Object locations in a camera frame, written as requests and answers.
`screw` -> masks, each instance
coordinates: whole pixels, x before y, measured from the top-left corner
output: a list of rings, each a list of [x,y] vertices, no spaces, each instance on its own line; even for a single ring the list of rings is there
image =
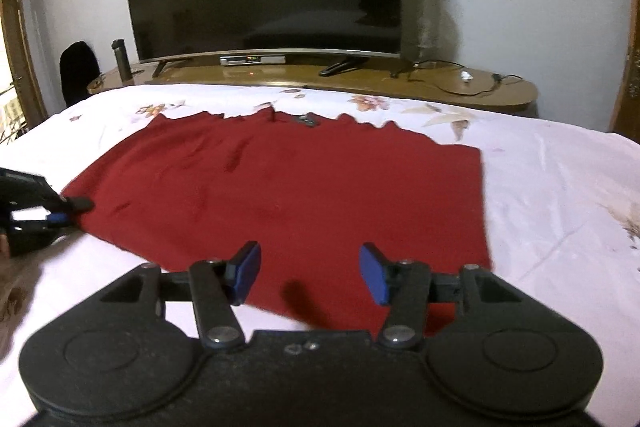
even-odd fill
[[[302,353],[302,346],[300,344],[289,344],[289,346],[285,346],[284,352],[288,355],[299,355]]]
[[[414,328],[409,326],[391,326],[382,332],[383,336],[393,344],[405,343],[415,336]]]
[[[228,344],[240,337],[240,332],[231,326],[216,326],[207,331],[207,338],[216,344]]]

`wooden door frame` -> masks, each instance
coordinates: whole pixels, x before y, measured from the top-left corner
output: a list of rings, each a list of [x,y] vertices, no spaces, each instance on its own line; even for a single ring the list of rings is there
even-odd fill
[[[48,116],[33,70],[22,0],[0,0],[0,23],[18,101],[28,127],[33,129]]]
[[[640,139],[640,96],[628,96],[630,89],[640,81],[640,0],[631,0],[629,40],[626,49],[625,70],[618,89],[616,103],[611,113],[609,131],[616,132],[635,141]]]

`bed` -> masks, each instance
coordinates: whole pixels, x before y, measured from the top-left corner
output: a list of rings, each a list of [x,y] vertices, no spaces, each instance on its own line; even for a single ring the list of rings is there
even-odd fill
[[[116,143],[162,113],[248,115],[273,105],[290,114],[341,113],[359,122],[426,134],[482,152],[484,212],[494,271],[589,331],[604,373],[588,407],[610,427],[640,420],[640,146],[614,134],[449,105],[285,87],[134,86],[91,97],[55,115],[0,152],[3,167],[46,176],[62,190]],[[57,315],[142,263],[140,257],[75,233],[3,274],[18,288],[0,314],[0,424],[33,413],[18,374],[27,338]],[[242,306],[255,329],[304,329]],[[191,307],[167,318],[196,335]]]

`metal water bottle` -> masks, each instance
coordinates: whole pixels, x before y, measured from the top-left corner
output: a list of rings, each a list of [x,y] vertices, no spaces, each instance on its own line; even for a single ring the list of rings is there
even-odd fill
[[[116,62],[118,64],[120,79],[123,82],[129,82],[130,80],[133,80],[133,73],[131,73],[131,65],[129,64],[129,57],[127,56],[127,49],[124,45],[124,39],[113,41],[111,49],[116,55]]]

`black chair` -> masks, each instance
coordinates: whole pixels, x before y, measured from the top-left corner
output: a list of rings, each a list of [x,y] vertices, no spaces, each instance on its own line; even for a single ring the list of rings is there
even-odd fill
[[[75,42],[64,50],[60,55],[60,80],[66,107],[89,98],[86,86],[99,75],[98,60],[86,42]]]

